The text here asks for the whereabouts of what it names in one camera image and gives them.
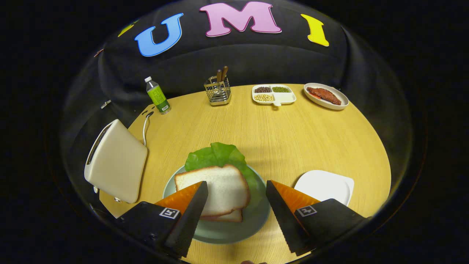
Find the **white bread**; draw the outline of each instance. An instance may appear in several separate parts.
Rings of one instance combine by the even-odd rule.
[[[219,217],[201,217],[201,220],[214,221],[214,222],[242,222],[242,209],[234,210],[231,214]]]
[[[233,165],[226,164],[223,168],[211,166],[176,174],[176,191],[202,180],[207,182],[208,197],[201,217],[223,216],[248,206],[248,183]]]

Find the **round wooden table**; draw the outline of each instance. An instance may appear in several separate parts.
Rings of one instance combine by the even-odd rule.
[[[141,201],[155,203],[162,199],[166,183],[185,164],[189,152],[221,142],[237,146],[264,181],[294,186],[311,170],[352,178],[355,186],[348,207],[363,217],[372,216],[386,201],[391,184],[386,151],[373,127],[353,103],[341,111],[329,110],[310,101],[303,85],[286,85],[297,100],[278,108],[255,103],[252,85],[232,87],[231,102],[224,106],[211,106],[205,91],[169,99],[172,110],[160,115],[153,109],[156,112],[147,124],[148,157],[138,201],[119,203],[103,191],[99,199],[115,217]],[[144,112],[153,107],[149,105]],[[145,116],[139,115],[129,127],[141,142]],[[300,257],[288,250],[271,212],[263,228],[250,238],[227,245],[193,240],[183,260],[280,264]]]

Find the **green lettuce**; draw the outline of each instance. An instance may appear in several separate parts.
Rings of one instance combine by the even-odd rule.
[[[215,142],[210,144],[210,148],[201,148],[191,152],[187,157],[184,168],[186,171],[192,171],[209,166],[223,167],[225,164],[231,164],[241,171],[248,183],[251,194],[247,209],[254,209],[262,200],[265,188],[257,179],[255,172],[247,166],[244,155],[235,145]]]

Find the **toaster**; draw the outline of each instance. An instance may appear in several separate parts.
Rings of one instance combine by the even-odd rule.
[[[106,125],[91,147],[84,177],[117,202],[134,203],[138,199],[147,148],[119,119]]]

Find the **water bottle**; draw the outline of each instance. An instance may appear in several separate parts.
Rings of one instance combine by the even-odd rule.
[[[155,104],[156,108],[158,109],[159,113],[164,115],[171,110],[171,106],[166,100],[163,91],[161,90],[160,86],[151,80],[151,77],[147,77],[145,79],[147,83],[147,93],[150,96],[151,100]]]

